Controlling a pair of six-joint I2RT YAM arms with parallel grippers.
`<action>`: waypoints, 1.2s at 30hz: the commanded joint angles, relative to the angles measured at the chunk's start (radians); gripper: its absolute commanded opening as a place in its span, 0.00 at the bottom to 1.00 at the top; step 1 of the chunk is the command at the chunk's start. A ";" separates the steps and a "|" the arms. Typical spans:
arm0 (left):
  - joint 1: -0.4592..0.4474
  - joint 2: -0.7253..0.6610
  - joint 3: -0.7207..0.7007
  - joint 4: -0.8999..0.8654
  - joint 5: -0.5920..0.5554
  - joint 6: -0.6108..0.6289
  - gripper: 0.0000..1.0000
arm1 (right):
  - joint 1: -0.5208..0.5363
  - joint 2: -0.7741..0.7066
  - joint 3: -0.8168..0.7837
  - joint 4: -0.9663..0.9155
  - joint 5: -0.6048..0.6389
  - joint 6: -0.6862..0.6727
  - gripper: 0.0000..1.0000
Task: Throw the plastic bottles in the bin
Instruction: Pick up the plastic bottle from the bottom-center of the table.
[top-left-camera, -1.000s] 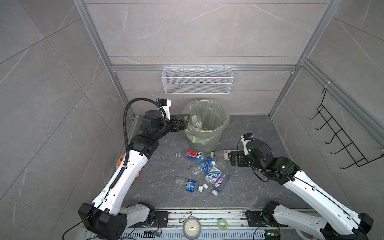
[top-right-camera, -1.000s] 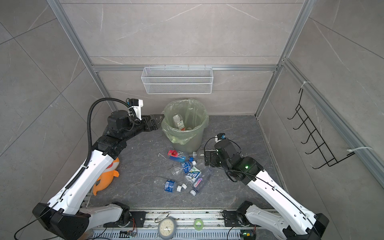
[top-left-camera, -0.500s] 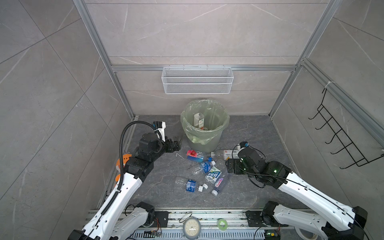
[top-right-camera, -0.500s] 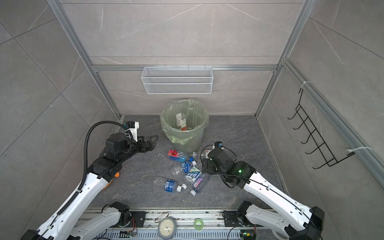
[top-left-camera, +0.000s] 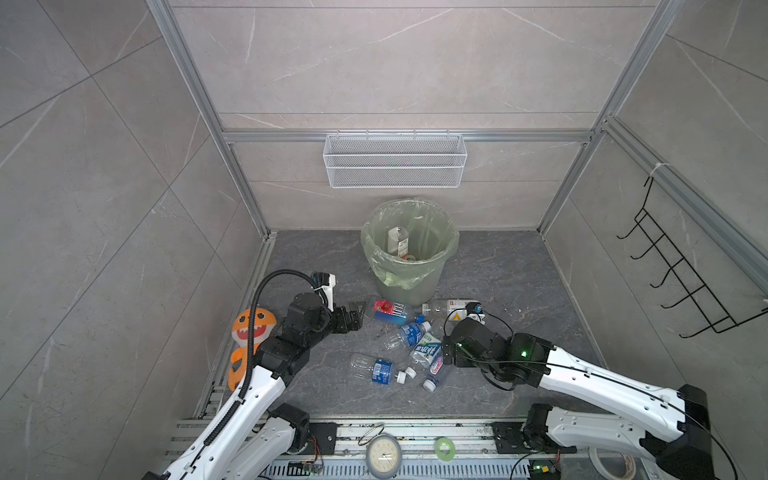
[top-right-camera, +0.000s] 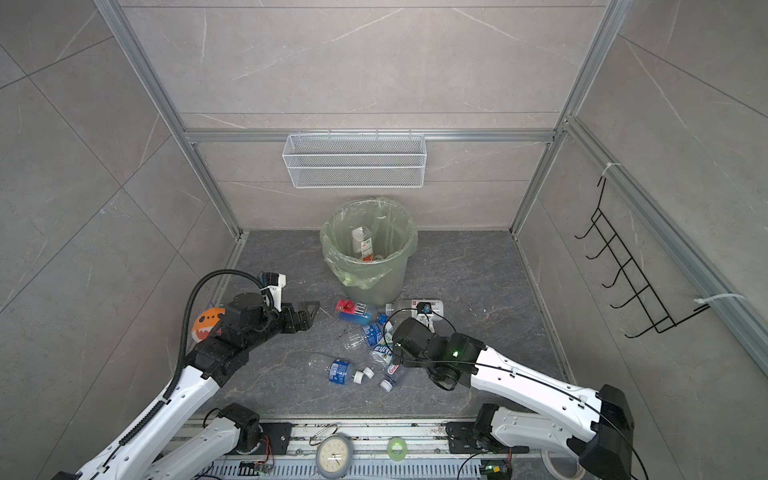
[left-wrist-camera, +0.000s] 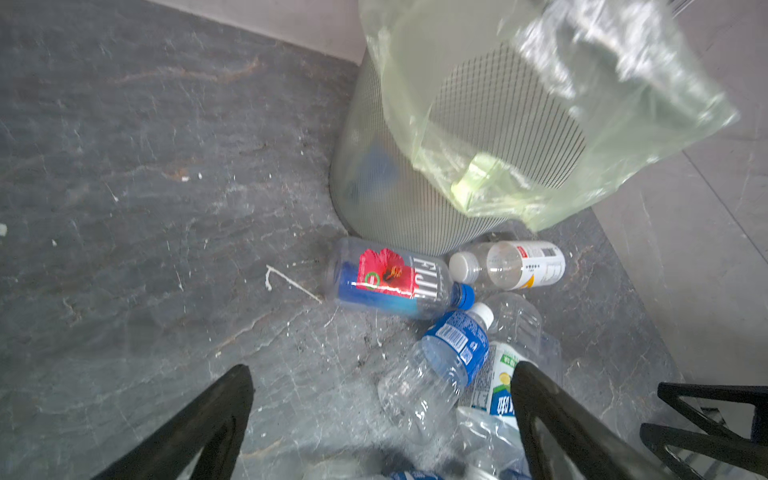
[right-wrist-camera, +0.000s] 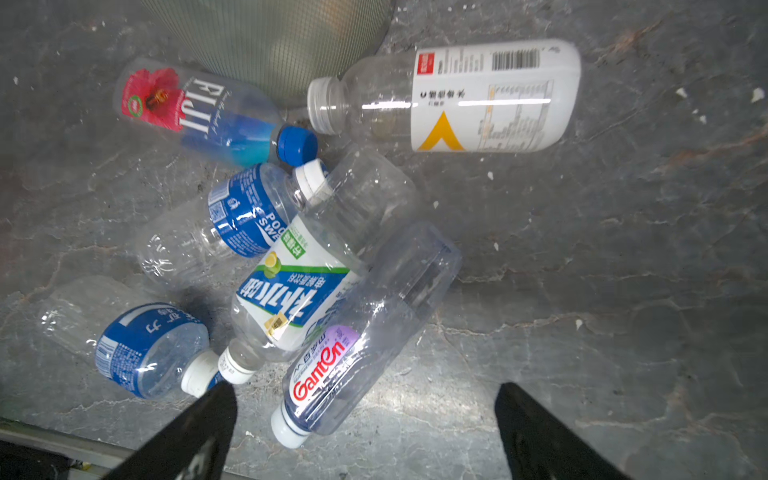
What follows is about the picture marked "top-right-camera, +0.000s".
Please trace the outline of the crushed bottle blue label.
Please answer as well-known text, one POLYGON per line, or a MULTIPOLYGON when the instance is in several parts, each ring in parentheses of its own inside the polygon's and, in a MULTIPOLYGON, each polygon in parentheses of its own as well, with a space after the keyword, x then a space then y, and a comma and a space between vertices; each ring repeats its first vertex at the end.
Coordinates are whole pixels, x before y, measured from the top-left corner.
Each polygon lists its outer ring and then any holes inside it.
POLYGON ((379 324, 361 325, 344 337, 342 345, 345 350, 373 349, 383 345, 386 336, 379 324))

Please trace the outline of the crushed bottle pink purple label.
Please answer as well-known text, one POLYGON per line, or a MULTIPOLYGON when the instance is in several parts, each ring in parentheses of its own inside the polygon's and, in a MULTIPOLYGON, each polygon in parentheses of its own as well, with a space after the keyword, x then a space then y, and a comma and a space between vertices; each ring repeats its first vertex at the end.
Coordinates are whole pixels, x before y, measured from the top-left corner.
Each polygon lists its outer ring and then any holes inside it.
POLYGON ((385 392, 391 392, 401 382, 405 375, 406 368, 401 364, 390 364, 384 374, 384 378, 380 381, 379 386, 385 392))

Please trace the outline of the clear bottle white orange label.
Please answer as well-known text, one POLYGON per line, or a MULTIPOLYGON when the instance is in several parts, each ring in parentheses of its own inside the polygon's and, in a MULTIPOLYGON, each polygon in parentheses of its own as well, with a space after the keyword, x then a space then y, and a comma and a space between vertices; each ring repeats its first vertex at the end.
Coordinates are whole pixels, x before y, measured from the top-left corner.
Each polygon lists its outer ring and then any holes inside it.
POLYGON ((351 231, 352 248, 356 259, 363 262, 374 260, 373 238, 370 229, 360 226, 351 231))

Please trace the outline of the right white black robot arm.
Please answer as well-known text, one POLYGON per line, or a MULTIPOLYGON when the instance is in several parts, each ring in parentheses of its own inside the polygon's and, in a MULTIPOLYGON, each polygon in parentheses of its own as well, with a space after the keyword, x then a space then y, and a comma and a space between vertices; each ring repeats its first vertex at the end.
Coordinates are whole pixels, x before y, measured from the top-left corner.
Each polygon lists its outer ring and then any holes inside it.
POLYGON ((629 479, 637 461, 635 422, 625 393, 559 381, 519 364, 485 342, 454 332, 432 332, 415 318, 404 320, 387 340, 395 363, 423 368, 439 388, 458 385, 489 392, 527 408, 514 413, 482 407, 473 428, 486 450, 526 447, 564 453, 600 479, 629 479))

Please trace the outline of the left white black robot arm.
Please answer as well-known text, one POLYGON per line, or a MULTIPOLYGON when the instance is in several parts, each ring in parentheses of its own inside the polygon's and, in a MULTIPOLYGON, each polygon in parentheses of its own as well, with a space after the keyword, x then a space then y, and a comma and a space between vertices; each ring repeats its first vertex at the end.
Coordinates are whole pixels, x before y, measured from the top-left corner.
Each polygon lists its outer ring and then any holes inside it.
POLYGON ((190 479, 226 453, 250 454, 266 444, 259 416, 233 403, 202 432, 167 455, 161 452, 190 417, 249 360, 252 350, 280 334, 311 328, 317 301, 267 308, 259 293, 237 295, 213 308, 208 336, 180 361, 165 390, 124 432, 76 472, 58 479, 190 479))

